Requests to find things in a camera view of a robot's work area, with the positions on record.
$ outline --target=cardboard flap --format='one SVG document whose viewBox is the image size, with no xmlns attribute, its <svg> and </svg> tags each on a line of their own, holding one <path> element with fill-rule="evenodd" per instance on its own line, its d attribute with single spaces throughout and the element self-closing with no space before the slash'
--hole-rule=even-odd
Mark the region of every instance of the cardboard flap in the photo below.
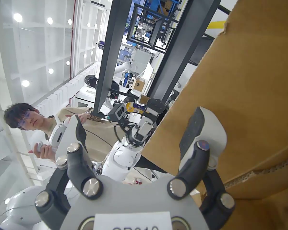
<svg viewBox="0 0 288 230">
<path fill-rule="evenodd" d="M 143 155 L 175 175 L 179 142 L 197 106 L 228 136 L 218 172 L 227 182 L 288 147 L 288 0 L 238 0 Z"/>
</svg>

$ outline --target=red cable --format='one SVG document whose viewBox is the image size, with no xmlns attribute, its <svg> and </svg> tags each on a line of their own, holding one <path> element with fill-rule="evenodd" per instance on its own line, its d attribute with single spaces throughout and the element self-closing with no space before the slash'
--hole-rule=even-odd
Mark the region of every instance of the red cable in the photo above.
<svg viewBox="0 0 288 230">
<path fill-rule="evenodd" d="M 74 19 L 75 19 L 75 8 L 76 8 L 76 0 L 74 3 L 74 14 L 72 16 L 72 39 L 73 39 L 73 34 L 74 34 Z M 69 80 L 72 79 L 72 42 L 70 46 L 70 69 L 69 69 Z"/>
</svg>

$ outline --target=white wall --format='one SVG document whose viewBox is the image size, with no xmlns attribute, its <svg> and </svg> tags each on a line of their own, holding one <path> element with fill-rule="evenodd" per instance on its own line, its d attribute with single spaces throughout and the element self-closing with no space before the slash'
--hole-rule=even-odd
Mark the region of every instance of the white wall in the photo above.
<svg viewBox="0 0 288 230">
<path fill-rule="evenodd" d="M 191 75 L 193 75 L 194 71 L 196 70 L 196 66 L 192 65 L 192 64 L 187 64 L 184 71 L 182 72 L 180 78 L 179 78 L 179 83 L 181 84 L 181 88 L 178 89 L 177 84 L 174 87 L 175 90 L 181 92 L 182 89 L 184 88 L 184 86 L 187 84 L 187 82 L 189 81 Z"/>
</svg>

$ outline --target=cardboard box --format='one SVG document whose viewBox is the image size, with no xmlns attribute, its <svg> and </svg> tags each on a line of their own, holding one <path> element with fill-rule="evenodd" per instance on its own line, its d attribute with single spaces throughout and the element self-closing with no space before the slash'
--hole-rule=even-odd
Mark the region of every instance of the cardboard box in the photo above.
<svg viewBox="0 0 288 230">
<path fill-rule="evenodd" d="M 227 133 L 222 181 L 255 171 L 227 188 L 236 209 L 223 230 L 288 229 L 288 0 L 238 0 L 142 155 L 176 175 L 179 142 L 197 106 L 214 112 Z M 198 190 L 205 193 L 202 184 Z"/>
<path fill-rule="evenodd" d="M 165 4 L 164 4 L 164 8 L 166 10 L 169 10 L 172 6 L 173 2 L 171 0 L 166 0 Z"/>
<path fill-rule="evenodd" d="M 159 10 L 158 10 L 159 13 L 165 15 L 165 16 L 168 16 L 168 11 L 166 11 L 165 8 L 163 7 L 160 7 Z"/>
<path fill-rule="evenodd" d="M 142 92 L 142 89 L 144 88 L 144 85 L 145 85 L 144 79 L 138 78 L 138 79 L 136 79 L 136 80 L 133 82 L 133 84 L 132 84 L 132 89 Z"/>
</svg>

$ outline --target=beige shirt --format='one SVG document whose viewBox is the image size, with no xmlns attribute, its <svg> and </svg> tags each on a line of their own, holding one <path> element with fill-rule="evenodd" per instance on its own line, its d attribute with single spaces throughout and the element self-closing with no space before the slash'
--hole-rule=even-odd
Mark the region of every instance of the beige shirt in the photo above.
<svg viewBox="0 0 288 230">
<path fill-rule="evenodd" d="M 63 122 L 66 119 L 65 115 L 82 114 L 86 111 L 87 108 L 85 107 L 76 107 L 76 108 L 66 107 L 61 109 L 61 111 L 59 111 L 57 116 L 60 119 L 60 121 Z M 48 137 L 50 137 L 51 132 L 53 131 L 56 125 L 55 118 L 53 117 L 52 119 L 53 119 L 53 125 L 51 126 L 49 131 L 46 132 Z M 83 124 L 83 128 L 87 130 L 85 145 L 88 151 L 88 155 L 92 161 L 96 162 L 103 161 L 107 156 L 107 154 L 110 152 L 112 148 L 111 146 L 113 146 L 115 142 L 118 140 L 114 133 L 115 124 L 116 123 L 113 122 L 110 123 L 109 121 L 101 120 L 99 122 L 96 122 L 90 119 L 88 119 Z M 118 137 L 122 139 L 125 135 L 124 131 L 119 126 L 116 127 L 116 131 Z"/>
</svg>

